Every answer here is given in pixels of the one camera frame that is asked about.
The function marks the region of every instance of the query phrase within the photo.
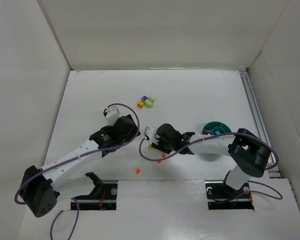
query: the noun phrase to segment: black bracket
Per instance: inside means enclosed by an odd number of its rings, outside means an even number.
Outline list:
[[[244,128],[240,128],[238,133],[255,137]],[[235,136],[228,148],[228,153],[244,173],[256,178],[261,178],[264,175],[271,154],[268,148],[250,137],[240,135]]]
[[[172,151],[178,151],[179,149],[187,145],[191,136],[194,134],[194,132],[185,132],[184,134],[181,134],[170,124],[165,123],[156,130],[156,136],[158,136],[157,144],[152,143],[151,146],[161,152],[170,154]],[[183,149],[180,154],[193,155],[189,148]]]
[[[247,182],[240,190],[234,190],[224,185],[222,181],[215,180],[205,181],[205,187],[209,210],[254,209],[249,196],[246,194],[239,199],[232,200],[243,192],[244,187],[249,187]]]
[[[41,170],[34,165],[29,167],[24,172],[21,185],[39,172]],[[49,213],[57,204],[57,197],[60,194],[53,190],[51,183],[51,179],[47,180],[43,175],[40,175],[29,182],[20,192],[20,197],[37,218]]]
[[[92,134],[90,141],[95,141],[99,149],[120,146],[130,141],[137,133],[138,127],[131,115],[122,116],[117,119],[113,126],[105,126]],[[102,157],[116,150],[102,151]]]

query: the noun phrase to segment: white backdrop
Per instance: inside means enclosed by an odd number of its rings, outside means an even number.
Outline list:
[[[300,0],[291,0],[249,71],[282,176],[300,207]]]
[[[0,0],[0,240],[17,238],[25,169],[47,152],[69,67],[36,0]]]
[[[250,67],[288,0],[40,0],[74,69]]]

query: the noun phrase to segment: small orange object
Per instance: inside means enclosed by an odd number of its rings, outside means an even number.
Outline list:
[[[141,109],[143,109],[144,108],[144,106],[145,106],[145,104],[142,102],[142,101],[138,101],[138,107],[139,108],[141,108]]]

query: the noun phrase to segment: purple cable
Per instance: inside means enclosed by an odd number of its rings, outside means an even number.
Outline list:
[[[88,151],[88,152],[86,152],[86,153],[81,154],[81,155],[80,155],[81,158],[84,157],[84,156],[90,155],[90,154],[94,154],[94,153],[101,152],[101,151],[112,151],[112,150],[120,149],[120,148],[122,148],[122,147],[124,147],[124,146],[130,144],[130,143],[138,136],[138,133],[139,133],[139,130],[140,130],[140,121],[139,121],[139,118],[138,118],[138,116],[137,116],[137,113],[136,113],[131,107],[129,107],[129,106],[125,105],[125,104],[122,104],[122,103],[113,103],[113,104],[110,104],[109,106],[107,106],[107,108],[110,108],[110,107],[115,106],[115,105],[123,106],[123,107],[129,109],[129,110],[134,114],[134,116],[135,116],[135,118],[136,118],[137,125],[138,125],[136,134],[134,135],[134,137],[133,137],[130,141],[127,141],[126,143],[124,143],[124,144],[122,144],[122,145],[120,145],[120,146],[113,146],[113,147],[107,147],[107,148],[101,148],[101,149],[97,149],[97,150],[93,150],[93,151]],[[48,171],[50,171],[50,170],[53,170],[53,169],[55,169],[55,168],[58,168],[58,167],[60,167],[60,166],[63,166],[63,165],[65,165],[65,164],[68,164],[68,163],[70,163],[70,162],[73,162],[73,161],[75,161],[75,160],[77,160],[77,159],[78,159],[78,156],[76,156],[76,157],[74,157],[74,158],[71,158],[71,159],[69,159],[69,160],[67,160],[67,161],[58,163],[58,164],[56,164],[56,165],[53,165],[53,166],[51,166],[51,167],[48,167],[47,169],[42,170],[42,171],[38,172],[37,174],[33,175],[32,177],[30,177],[27,181],[25,181],[25,182],[20,186],[20,188],[18,189],[18,191],[16,191],[16,193],[15,193],[15,195],[14,195],[14,202],[15,202],[16,204],[19,204],[19,205],[25,205],[25,204],[26,204],[25,202],[22,202],[22,201],[19,201],[19,200],[18,200],[18,195],[21,193],[21,190],[22,190],[25,186],[27,186],[33,179],[35,179],[35,178],[41,176],[42,174],[44,174],[44,173],[46,173],[46,172],[48,172]]]
[[[232,200],[235,200],[235,199],[240,198],[241,196],[243,196],[243,195],[245,195],[245,194],[250,194],[250,193],[262,194],[262,195],[265,195],[265,196],[267,196],[267,197],[269,197],[269,198],[278,199],[278,200],[284,199],[284,197],[281,195],[281,193],[278,192],[278,190],[274,189],[272,186],[269,186],[269,185],[267,185],[267,184],[264,184],[264,183],[258,182],[258,181],[251,181],[251,180],[249,180],[248,182],[249,182],[249,183],[253,183],[253,184],[259,184],[259,185],[265,186],[265,187],[267,187],[267,188],[273,190],[274,192],[276,192],[276,193],[279,195],[279,197],[277,197],[277,196],[272,196],[272,195],[270,195],[270,194],[267,194],[267,193],[264,193],[264,192],[261,192],[261,191],[249,190],[249,191],[245,191],[245,192],[240,193],[238,196],[235,196],[235,197],[232,198],[232,199],[228,199],[228,200],[225,200],[225,201],[215,201],[215,203],[216,203],[216,204],[224,204],[224,203],[228,203],[228,202],[230,202],[230,201],[232,201]]]
[[[255,137],[255,136],[252,136],[252,135],[249,135],[249,134],[246,134],[246,133],[241,133],[241,132],[226,132],[226,133],[221,133],[219,135],[212,135],[212,136],[208,136],[206,138],[201,138],[201,139],[189,142],[187,145],[183,146],[182,148],[180,148],[178,151],[174,152],[173,154],[171,154],[171,155],[169,155],[167,157],[159,158],[159,159],[152,159],[152,158],[149,158],[149,157],[146,157],[146,156],[143,155],[143,153],[141,152],[141,146],[142,146],[142,143],[146,140],[144,138],[144,139],[141,140],[140,145],[139,145],[139,154],[141,155],[141,157],[143,157],[144,159],[146,159],[148,161],[152,161],[152,162],[163,161],[163,160],[167,160],[169,158],[172,158],[174,155],[177,155],[182,150],[186,149],[187,147],[189,147],[192,144],[199,143],[199,142],[202,142],[202,141],[206,141],[206,140],[209,140],[209,139],[220,138],[222,136],[229,136],[229,135],[243,136],[243,137],[251,138],[251,139],[256,140],[257,142],[261,143],[267,149],[269,149],[271,152],[273,152],[273,154],[275,156],[275,163],[272,166],[267,167],[265,170],[273,169],[273,168],[275,168],[278,165],[278,163],[279,163],[279,156],[278,156],[278,154],[276,153],[276,151],[271,146],[269,146],[267,143],[265,143],[264,141],[262,141],[258,137]]]
[[[76,199],[74,199],[74,198],[71,198],[71,199],[72,199],[72,200],[75,202],[75,204],[76,204],[76,217],[75,217],[75,221],[74,221],[74,224],[73,224],[71,233],[70,233],[70,235],[69,235],[69,237],[68,237],[68,240],[70,240],[70,238],[72,237],[72,234],[73,234],[74,231],[75,231],[75,228],[76,228],[76,225],[77,225],[77,222],[78,222],[78,218],[79,218],[79,211],[80,211],[80,209],[79,209],[80,206],[79,206],[78,201],[77,201]],[[54,229],[55,222],[56,222],[57,218],[58,218],[63,212],[64,212],[64,211],[61,210],[61,211],[56,215],[56,217],[54,218],[54,220],[53,220],[53,222],[52,222],[52,224],[51,224],[51,228],[50,228],[50,239],[51,239],[51,240],[54,240],[54,238],[52,237],[52,230]]]

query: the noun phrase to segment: purple wire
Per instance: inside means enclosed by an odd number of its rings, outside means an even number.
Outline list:
[[[135,116],[135,118],[136,118],[137,125],[138,125],[137,131],[136,131],[134,137],[133,137],[130,141],[127,141],[126,143],[124,143],[124,144],[122,144],[122,145],[120,145],[120,146],[113,146],[113,147],[107,147],[107,148],[97,149],[97,150],[93,150],[93,151],[88,151],[88,152],[86,152],[86,153],[81,154],[81,155],[80,155],[81,158],[84,157],[84,156],[90,155],[90,154],[94,154],[94,153],[101,152],[101,151],[112,151],[112,150],[120,149],[120,148],[122,148],[122,147],[124,147],[124,146],[130,144],[130,143],[138,136],[138,133],[139,133],[139,130],[140,130],[140,121],[139,121],[139,118],[138,118],[137,113],[136,113],[131,107],[129,107],[129,106],[125,105],[125,104],[122,104],[122,103],[113,103],[113,104],[110,104],[109,106],[107,106],[107,108],[110,108],[110,107],[115,106],[115,105],[123,106],[123,107],[129,109],[129,110],[134,114],[134,116]],[[56,164],[56,165],[53,165],[53,166],[51,166],[51,167],[48,167],[48,168],[45,169],[45,170],[42,170],[42,171],[38,172],[37,174],[35,174],[35,175],[33,175],[32,177],[30,177],[27,181],[25,181],[25,182],[20,186],[20,188],[18,189],[18,191],[16,191],[16,194],[14,195],[14,202],[15,202],[16,204],[19,204],[19,205],[25,205],[25,204],[26,204],[25,202],[22,202],[22,201],[19,201],[19,200],[18,200],[18,195],[21,193],[21,190],[22,190],[24,187],[26,187],[33,179],[35,179],[35,178],[41,176],[42,174],[44,174],[44,173],[46,173],[46,172],[48,172],[48,171],[50,171],[50,170],[53,170],[53,169],[55,169],[55,168],[58,168],[58,167],[60,167],[60,166],[65,165],[65,164],[71,163],[71,162],[77,160],[78,158],[79,158],[79,157],[76,156],[76,157],[71,158],[71,159],[69,159],[69,160],[67,160],[67,161],[58,163],[58,164]]]
[[[221,133],[219,135],[212,135],[212,136],[208,136],[206,138],[201,138],[201,139],[189,142],[187,145],[183,146],[178,151],[174,152],[173,154],[171,154],[171,155],[169,155],[167,157],[158,158],[158,159],[152,159],[152,158],[149,158],[149,157],[146,157],[146,156],[143,155],[143,153],[141,152],[141,146],[142,146],[142,143],[146,140],[145,138],[143,138],[141,140],[140,144],[139,144],[139,154],[141,155],[141,157],[143,157],[144,159],[146,159],[148,161],[152,161],[152,162],[163,161],[163,160],[167,160],[169,158],[172,158],[174,155],[177,155],[182,150],[186,149],[187,147],[189,147],[192,144],[199,143],[199,142],[202,142],[202,141],[206,141],[206,140],[209,140],[209,139],[220,138],[222,136],[229,136],[229,135],[243,136],[243,137],[251,138],[251,139],[256,140],[257,142],[261,143],[267,149],[269,149],[271,152],[273,152],[274,157],[275,157],[275,163],[272,166],[267,167],[265,170],[273,169],[273,168],[275,168],[278,165],[278,163],[279,163],[279,156],[278,156],[277,152],[271,146],[269,146],[267,143],[265,143],[264,141],[262,141],[258,137],[255,137],[255,136],[252,136],[252,135],[249,135],[249,134],[246,134],[246,133],[241,133],[241,132],[226,132],[226,133]]]
[[[277,197],[277,196],[272,196],[272,195],[270,195],[270,194],[267,194],[267,193],[264,193],[264,192],[261,192],[261,191],[249,190],[249,191],[245,191],[245,192],[240,193],[238,196],[235,196],[235,197],[232,198],[232,199],[228,199],[228,200],[225,200],[225,201],[216,201],[215,203],[216,203],[216,204],[224,204],[224,203],[228,203],[228,202],[230,202],[230,201],[232,201],[232,200],[235,200],[235,199],[240,198],[241,196],[243,196],[243,195],[245,195],[245,194],[250,194],[250,193],[262,194],[262,195],[267,196],[267,197],[269,197],[269,198],[278,199],[278,200],[284,199],[284,197],[282,196],[282,194],[281,194],[278,190],[274,189],[272,186],[269,186],[269,185],[267,185],[267,184],[264,184],[264,183],[258,182],[258,181],[251,181],[251,180],[249,180],[248,182],[249,182],[249,183],[253,183],[253,184],[259,184],[259,185],[265,186],[265,187],[267,187],[267,188],[273,190],[274,192],[276,192],[276,193],[279,195],[279,197]]]
[[[69,235],[69,237],[68,237],[68,240],[70,240],[70,238],[72,237],[72,234],[73,234],[74,231],[75,231],[75,228],[76,228],[77,222],[78,222],[78,218],[79,218],[79,212],[80,212],[80,209],[79,209],[80,206],[79,206],[78,201],[77,201],[75,198],[71,198],[71,199],[72,199],[72,200],[75,202],[75,204],[76,204],[76,217],[75,217],[75,221],[74,221],[74,224],[73,224],[71,233],[70,233],[70,235]],[[63,212],[64,212],[64,211],[61,210],[61,211],[56,215],[56,217],[54,218],[54,220],[53,220],[53,222],[52,222],[52,224],[51,224],[51,228],[50,228],[50,239],[51,239],[51,240],[54,240],[54,238],[52,237],[52,230],[54,229],[55,222],[56,222],[57,218],[58,218]]]

